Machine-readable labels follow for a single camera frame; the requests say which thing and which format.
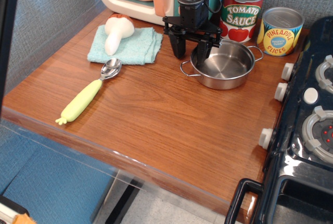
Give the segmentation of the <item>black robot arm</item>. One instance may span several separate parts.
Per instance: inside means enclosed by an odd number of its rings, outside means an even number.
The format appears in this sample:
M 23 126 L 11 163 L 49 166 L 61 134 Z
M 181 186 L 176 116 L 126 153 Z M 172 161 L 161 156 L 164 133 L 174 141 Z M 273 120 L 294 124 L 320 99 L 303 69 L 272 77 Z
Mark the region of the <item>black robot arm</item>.
M 222 29 L 210 22 L 209 14 L 219 12 L 221 0 L 177 0 L 179 16 L 165 16 L 164 34 L 169 36 L 175 57 L 181 59 L 186 41 L 198 43 L 197 64 L 203 65 L 212 47 L 221 46 Z

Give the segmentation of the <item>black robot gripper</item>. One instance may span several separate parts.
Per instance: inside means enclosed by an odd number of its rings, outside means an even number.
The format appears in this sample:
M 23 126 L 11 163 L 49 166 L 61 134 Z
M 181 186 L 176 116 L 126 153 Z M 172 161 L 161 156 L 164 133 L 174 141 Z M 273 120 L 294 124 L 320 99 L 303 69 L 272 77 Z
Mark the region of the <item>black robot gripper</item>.
M 169 36 L 173 54 L 182 59 L 186 41 L 197 42 L 197 66 L 209 57 L 211 47 L 221 46 L 222 29 L 209 21 L 209 0 L 178 0 L 179 16 L 165 16 L 164 33 Z

